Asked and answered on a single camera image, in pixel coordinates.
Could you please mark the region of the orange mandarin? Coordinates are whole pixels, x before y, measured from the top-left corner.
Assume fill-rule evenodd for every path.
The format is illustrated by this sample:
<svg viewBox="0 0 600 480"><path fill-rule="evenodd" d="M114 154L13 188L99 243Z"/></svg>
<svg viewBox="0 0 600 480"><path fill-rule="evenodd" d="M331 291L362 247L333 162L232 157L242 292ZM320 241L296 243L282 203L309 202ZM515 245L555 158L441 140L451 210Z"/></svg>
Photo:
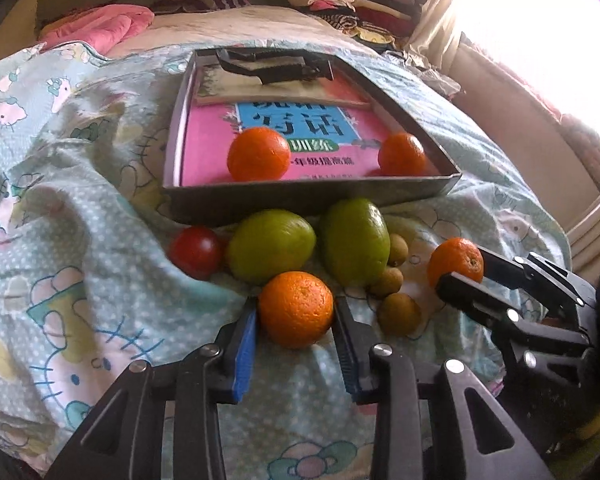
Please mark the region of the orange mandarin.
<svg viewBox="0 0 600 480"><path fill-rule="evenodd" d="M448 273L458 273L481 283L484 273L484 260L480 249L471 240L454 237L440 244L430 255L427 264L427 278L431 288L435 288L440 278Z"/></svg>
<svg viewBox="0 0 600 480"><path fill-rule="evenodd" d="M417 177L425 172L427 156L416 136L397 132L382 142L378 164L384 176Z"/></svg>
<svg viewBox="0 0 600 480"><path fill-rule="evenodd" d="M286 174L290 162L286 139L271 128L251 127L230 144L226 166L237 182L275 181Z"/></svg>
<svg viewBox="0 0 600 480"><path fill-rule="evenodd" d="M272 341L298 350L315 344L330 329L334 296L313 274L288 271L261 289L258 310L261 325Z"/></svg>

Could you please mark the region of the large green citrus fruit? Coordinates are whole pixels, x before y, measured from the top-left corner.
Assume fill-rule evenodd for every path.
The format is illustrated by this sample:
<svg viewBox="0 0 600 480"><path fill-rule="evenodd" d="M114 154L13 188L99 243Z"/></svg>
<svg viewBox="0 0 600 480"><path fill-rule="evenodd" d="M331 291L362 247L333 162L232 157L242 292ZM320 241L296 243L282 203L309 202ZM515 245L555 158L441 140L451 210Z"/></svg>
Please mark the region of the large green citrus fruit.
<svg viewBox="0 0 600 480"><path fill-rule="evenodd" d="M366 198L333 204L322 215L318 238L327 272L343 287L374 284L387 266L390 238L386 222Z"/></svg>

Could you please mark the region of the hello kitty blue quilt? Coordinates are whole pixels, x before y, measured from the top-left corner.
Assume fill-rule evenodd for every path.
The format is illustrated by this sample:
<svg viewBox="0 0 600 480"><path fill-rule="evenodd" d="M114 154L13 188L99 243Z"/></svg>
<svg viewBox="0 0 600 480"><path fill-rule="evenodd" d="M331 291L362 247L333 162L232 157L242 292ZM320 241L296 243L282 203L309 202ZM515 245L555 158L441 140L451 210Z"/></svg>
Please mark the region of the hello kitty blue quilt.
<svg viewBox="0 0 600 480"><path fill-rule="evenodd" d="M133 360L181 359L233 321L247 295L225 274L192 280L166 256L180 227L161 169L192 52L182 44L115 58L76 42L0 61L0 451L35 474ZM405 288L426 315L399 347L428 362L460 359L490 382L501 356L428 288L430 252L462 236L505 257L537 252L570 266L566 234L453 104L376 54L338 55L462 173L449 194L389 209L415 229Z"/></svg>

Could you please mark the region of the smaller green citrus fruit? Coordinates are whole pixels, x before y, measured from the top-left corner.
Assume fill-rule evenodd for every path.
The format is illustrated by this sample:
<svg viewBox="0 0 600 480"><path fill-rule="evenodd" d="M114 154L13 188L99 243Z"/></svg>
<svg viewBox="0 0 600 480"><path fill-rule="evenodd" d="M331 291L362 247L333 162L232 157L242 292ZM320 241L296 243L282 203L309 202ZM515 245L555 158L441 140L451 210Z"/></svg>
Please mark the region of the smaller green citrus fruit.
<svg viewBox="0 0 600 480"><path fill-rule="evenodd" d="M302 217L283 209L252 214L238 224L227 245L230 273L253 285L277 274L300 270L316 244L314 229Z"/></svg>

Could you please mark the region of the red tomato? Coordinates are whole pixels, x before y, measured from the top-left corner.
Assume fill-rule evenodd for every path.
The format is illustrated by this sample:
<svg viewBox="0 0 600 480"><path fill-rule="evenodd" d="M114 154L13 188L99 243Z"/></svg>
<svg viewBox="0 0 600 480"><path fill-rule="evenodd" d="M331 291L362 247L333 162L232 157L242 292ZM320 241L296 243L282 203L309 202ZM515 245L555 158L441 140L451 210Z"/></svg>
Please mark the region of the red tomato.
<svg viewBox="0 0 600 480"><path fill-rule="evenodd" d="M226 244L206 226L189 226L172 242L168 256L174 266L199 281L222 269Z"/></svg>

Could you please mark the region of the white plastic bag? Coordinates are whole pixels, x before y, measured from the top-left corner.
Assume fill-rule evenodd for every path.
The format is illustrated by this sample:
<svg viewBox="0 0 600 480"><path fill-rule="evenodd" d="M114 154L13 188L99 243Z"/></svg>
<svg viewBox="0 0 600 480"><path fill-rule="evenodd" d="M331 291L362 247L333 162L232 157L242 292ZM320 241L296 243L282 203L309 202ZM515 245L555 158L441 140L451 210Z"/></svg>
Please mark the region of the white plastic bag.
<svg viewBox="0 0 600 480"><path fill-rule="evenodd" d="M411 53L399 52L398 59L400 64L427 87L443 96L448 101L452 101L454 96L462 92L462 86L453 78L440 73L428 61Z"/></svg>

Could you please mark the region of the pink chinese workbook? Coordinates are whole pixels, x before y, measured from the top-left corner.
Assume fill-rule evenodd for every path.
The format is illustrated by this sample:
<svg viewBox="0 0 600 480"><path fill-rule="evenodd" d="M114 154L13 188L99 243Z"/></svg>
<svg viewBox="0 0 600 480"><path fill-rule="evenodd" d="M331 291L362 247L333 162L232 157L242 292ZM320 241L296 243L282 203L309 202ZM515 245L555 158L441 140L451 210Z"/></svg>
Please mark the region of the pink chinese workbook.
<svg viewBox="0 0 600 480"><path fill-rule="evenodd" d="M189 112L181 185L230 183L230 144L242 130L273 129L291 151L283 178L362 179L380 177L378 151L396 125L378 107L304 103L232 103L194 107Z"/></svg>

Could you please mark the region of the grey shallow tray box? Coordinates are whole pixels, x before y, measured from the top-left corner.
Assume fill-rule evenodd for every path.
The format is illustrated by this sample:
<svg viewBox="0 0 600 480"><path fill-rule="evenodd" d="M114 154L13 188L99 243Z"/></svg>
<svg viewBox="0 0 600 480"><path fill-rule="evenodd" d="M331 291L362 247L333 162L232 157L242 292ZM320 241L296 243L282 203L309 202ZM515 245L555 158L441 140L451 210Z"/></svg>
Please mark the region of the grey shallow tray box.
<svg viewBox="0 0 600 480"><path fill-rule="evenodd" d="M377 206L389 206L410 200L444 195L460 180L460 168L444 149L408 114L402 106L368 78L362 70L338 55L320 53L329 58L332 71L345 76L370 100L370 108L378 107L401 127L398 132L411 133L420 141L427 156L425 172L417 177L380 177L362 179L284 178L275 181L181 185L181 164L189 112L201 107L194 101L196 75L204 66L220 65L215 51L198 50L192 54L178 89L171 119L162 186L170 196L175 220L222 226L237 222L256 211L270 208L287 209L302 216L320 214L337 200L365 197Z"/></svg>

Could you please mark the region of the cream curtain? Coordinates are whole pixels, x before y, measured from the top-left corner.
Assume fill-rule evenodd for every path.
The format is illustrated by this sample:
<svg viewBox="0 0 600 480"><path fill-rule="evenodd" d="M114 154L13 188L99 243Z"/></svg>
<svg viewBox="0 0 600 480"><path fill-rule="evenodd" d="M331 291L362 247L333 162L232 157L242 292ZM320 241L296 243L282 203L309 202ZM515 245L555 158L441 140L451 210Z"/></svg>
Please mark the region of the cream curtain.
<svg viewBox="0 0 600 480"><path fill-rule="evenodd" d="M456 22L457 3L458 0L427 0L420 21L408 40L410 52L442 73L452 67L462 34Z"/></svg>

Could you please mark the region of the pile of folded clothes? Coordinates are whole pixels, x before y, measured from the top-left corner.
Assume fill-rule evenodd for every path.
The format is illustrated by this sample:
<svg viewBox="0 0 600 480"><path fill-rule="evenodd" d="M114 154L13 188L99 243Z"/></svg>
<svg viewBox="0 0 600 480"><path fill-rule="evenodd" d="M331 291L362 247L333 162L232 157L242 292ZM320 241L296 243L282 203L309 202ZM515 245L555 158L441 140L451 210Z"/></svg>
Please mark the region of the pile of folded clothes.
<svg viewBox="0 0 600 480"><path fill-rule="evenodd" d="M287 0L378 53L406 46L427 0Z"/></svg>

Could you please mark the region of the black plastic gripper part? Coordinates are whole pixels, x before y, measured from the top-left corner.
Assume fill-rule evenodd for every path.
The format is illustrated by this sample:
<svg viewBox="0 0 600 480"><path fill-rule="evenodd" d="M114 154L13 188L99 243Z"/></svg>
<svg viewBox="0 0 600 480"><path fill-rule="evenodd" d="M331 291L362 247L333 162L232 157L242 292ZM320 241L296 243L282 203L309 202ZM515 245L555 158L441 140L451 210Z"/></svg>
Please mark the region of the black plastic gripper part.
<svg viewBox="0 0 600 480"><path fill-rule="evenodd" d="M216 50L215 56L227 73L257 77L261 84L334 79L329 58L307 50L238 51L223 48Z"/></svg>

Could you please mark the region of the green yellow thin book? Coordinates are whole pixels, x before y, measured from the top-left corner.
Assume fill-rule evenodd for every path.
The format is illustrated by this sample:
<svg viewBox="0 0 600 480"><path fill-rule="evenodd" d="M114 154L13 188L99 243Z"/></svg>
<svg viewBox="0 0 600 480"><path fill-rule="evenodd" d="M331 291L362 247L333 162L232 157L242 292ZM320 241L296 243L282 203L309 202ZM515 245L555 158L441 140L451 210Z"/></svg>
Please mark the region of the green yellow thin book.
<svg viewBox="0 0 600 480"><path fill-rule="evenodd" d="M204 66L196 75L194 101L199 105L248 102L289 102L370 108L370 100L347 78L294 80L264 84L256 76L237 75L219 65Z"/></svg>

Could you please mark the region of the pink folded blanket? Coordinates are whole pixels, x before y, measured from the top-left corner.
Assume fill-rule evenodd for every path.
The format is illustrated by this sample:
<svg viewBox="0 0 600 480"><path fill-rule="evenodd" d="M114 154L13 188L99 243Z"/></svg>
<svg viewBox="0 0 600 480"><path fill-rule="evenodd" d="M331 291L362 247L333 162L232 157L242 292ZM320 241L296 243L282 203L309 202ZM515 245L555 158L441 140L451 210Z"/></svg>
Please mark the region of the pink folded blanket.
<svg viewBox="0 0 600 480"><path fill-rule="evenodd" d="M84 42L99 54L107 54L120 42L148 29L155 14L147 6L106 4L74 12L43 27L38 41L45 49L67 42Z"/></svg>

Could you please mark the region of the striped purple pillow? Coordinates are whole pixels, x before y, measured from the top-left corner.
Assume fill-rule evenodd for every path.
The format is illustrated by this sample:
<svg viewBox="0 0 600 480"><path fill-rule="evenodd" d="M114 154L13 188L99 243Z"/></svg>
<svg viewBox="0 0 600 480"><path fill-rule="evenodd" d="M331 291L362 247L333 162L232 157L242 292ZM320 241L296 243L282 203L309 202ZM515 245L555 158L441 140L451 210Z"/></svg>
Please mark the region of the striped purple pillow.
<svg viewBox="0 0 600 480"><path fill-rule="evenodd" d="M155 14L208 13L250 6L249 0L156 0L149 6Z"/></svg>

